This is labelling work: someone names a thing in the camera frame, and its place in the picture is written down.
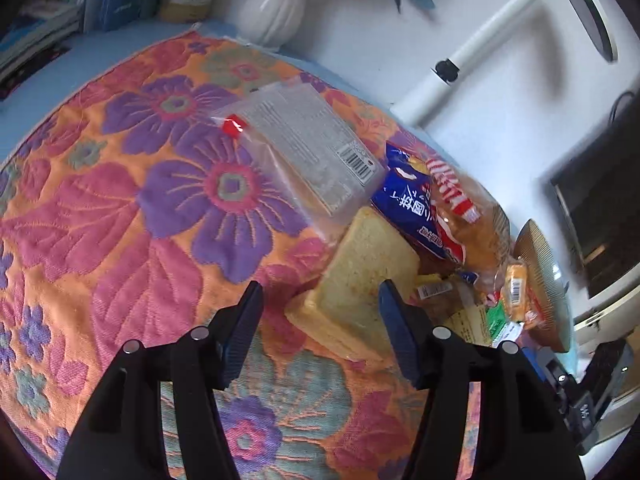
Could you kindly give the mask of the white green snack packet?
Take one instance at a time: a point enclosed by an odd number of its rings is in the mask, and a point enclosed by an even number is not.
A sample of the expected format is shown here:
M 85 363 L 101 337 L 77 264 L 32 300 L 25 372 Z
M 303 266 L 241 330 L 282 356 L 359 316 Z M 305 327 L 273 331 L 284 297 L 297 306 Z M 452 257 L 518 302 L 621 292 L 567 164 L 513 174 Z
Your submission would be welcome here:
M 524 328 L 523 323 L 514 322 L 508 317 L 502 300 L 487 310 L 487 323 L 492 348 L 497 348 L 506 340 L 517 341 Z

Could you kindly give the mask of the yellow snack packet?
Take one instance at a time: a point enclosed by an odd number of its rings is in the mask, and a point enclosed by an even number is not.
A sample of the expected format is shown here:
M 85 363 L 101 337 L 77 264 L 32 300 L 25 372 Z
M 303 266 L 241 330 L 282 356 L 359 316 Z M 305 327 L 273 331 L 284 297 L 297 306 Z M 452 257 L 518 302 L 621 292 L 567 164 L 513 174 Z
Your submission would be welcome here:
M 490 347 L 492 340 L 489 333 L 486 310 L 483 306 L 474 306 L 457 310 L 446 319 L 444 325 L 470 344 Z

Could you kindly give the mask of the amber ribbed glass bowl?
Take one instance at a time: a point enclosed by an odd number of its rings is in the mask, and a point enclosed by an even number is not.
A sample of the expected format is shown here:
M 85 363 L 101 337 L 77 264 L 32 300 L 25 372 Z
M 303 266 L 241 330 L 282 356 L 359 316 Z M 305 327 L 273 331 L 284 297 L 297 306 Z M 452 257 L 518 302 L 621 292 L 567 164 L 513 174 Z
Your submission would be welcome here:
M 527 329 L 541 347 L 554 352 L 570 351 L 573 317 L 565 297 L 563 275 L 552 249 L 533 219 L 518 233 L 514 256 L 527 268 L 527 304 L 534 319 Z

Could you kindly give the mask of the orange cake package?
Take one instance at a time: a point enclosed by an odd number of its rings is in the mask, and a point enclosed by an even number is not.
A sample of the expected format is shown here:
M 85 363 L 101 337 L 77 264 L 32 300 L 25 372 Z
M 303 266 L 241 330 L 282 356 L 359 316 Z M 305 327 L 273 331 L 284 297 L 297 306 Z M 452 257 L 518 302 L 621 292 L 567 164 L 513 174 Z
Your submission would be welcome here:
M 524 323 L 527 312 L 527 268 L 523 261 L 516 260 L 506 267 L 501 298 L 506 315 L 513 322 Z

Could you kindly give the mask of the red striped bread bag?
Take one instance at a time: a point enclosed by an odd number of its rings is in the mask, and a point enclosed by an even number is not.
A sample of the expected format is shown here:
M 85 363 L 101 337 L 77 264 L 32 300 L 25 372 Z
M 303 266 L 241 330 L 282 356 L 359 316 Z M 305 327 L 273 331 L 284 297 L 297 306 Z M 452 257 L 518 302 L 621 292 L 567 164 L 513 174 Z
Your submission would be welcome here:
M 447 257 L 480 292 L 504 282 L 510 222 L 483 185 L 439 157 L 426 160 L 437 231 Z

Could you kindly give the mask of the toast bread slice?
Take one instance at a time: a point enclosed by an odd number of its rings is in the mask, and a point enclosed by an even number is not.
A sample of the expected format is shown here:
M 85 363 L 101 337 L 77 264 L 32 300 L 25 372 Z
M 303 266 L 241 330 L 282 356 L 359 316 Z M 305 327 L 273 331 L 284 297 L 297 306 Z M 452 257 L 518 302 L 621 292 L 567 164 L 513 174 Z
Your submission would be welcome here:
M 378 288 L 391 280 L 407 300 L 419 268 L 418 253 L 390 222 L 362 207 L 317 285 L 293 298 L 284 314 L 342 359 L 384 362 L 392 347 L 378 310 Z

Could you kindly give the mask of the blue snack chip bag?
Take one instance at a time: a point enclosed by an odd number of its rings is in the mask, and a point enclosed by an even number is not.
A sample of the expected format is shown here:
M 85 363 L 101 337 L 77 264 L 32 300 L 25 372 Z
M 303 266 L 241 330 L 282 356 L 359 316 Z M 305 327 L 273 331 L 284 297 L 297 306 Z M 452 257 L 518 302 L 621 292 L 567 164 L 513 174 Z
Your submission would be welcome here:
M 462 266 L 465 249 L 445 233 L 432 199 L 433 179 L 423 160 L 388 142 L 387 172 L 371 203 L 402 235 L 435 257 Z

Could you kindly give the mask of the clear bread package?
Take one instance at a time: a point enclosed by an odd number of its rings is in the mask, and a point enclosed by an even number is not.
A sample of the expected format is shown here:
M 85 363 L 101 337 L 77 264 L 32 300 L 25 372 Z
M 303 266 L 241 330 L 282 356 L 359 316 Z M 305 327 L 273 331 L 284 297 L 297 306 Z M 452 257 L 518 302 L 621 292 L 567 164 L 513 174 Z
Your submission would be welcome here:
M 296 79 L 212 110 L 326 244 L 337 243 L 386 170 L 321 94 Z

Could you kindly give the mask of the floral woven tablecloth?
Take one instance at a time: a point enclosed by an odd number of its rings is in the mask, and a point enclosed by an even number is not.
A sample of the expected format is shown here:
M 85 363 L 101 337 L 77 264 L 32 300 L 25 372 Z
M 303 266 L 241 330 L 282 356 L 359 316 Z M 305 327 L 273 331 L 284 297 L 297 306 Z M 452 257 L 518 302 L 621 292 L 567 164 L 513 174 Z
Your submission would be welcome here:
M 326 267 L 305 223 L 209 111 L 267 84 L 311 84 L 367 149 L 444 151 L 316 68 L 183 32 L 53 65 L 69 89 L 21 89 L 2 116 L 1 408 L 46 478 L 120 346 L 166 344 L 234 304 L 265 310 L 242 375 L 216 401 L 245 479 L 398 479 L 425 396 L 397 366 L 349 361 L 285 317 Z

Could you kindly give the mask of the black monitor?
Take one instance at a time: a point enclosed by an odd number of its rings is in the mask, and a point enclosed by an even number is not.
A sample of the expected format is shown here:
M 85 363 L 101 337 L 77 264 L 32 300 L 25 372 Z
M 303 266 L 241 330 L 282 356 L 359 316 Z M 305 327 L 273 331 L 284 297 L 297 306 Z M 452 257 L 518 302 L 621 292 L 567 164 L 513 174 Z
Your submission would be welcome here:
M 594 297 L 639 263 L 639 101 L 551 179 Z

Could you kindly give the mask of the white lamp head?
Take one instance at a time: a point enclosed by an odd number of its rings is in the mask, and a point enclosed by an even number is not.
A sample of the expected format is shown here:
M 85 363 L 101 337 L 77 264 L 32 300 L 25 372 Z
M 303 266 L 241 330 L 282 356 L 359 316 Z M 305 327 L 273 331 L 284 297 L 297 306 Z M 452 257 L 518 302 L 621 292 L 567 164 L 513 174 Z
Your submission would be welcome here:
M 618 60 L 617 46 L 600 0 L 568 0 L 593 47 L 608 64 Z

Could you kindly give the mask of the stack of books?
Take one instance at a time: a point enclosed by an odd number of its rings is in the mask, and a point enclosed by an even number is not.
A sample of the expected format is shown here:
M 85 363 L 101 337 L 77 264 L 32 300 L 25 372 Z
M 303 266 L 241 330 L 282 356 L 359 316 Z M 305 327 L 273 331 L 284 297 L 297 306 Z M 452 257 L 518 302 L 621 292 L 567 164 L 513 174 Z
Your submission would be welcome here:
M 86 0 L 1 0 L 1 96 L 26 78 L 25 66 L 82 29 Z

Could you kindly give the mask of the white ribbed vase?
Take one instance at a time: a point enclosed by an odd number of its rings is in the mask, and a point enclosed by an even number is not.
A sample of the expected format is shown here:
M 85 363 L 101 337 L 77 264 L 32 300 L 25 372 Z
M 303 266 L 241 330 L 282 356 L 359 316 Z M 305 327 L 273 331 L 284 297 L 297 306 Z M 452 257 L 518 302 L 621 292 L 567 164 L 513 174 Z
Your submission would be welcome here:
M 289 42 L 303 21 L 307 0 L 246 0 L 239 10 L 236 32 L 246 44 L 277 51 Z

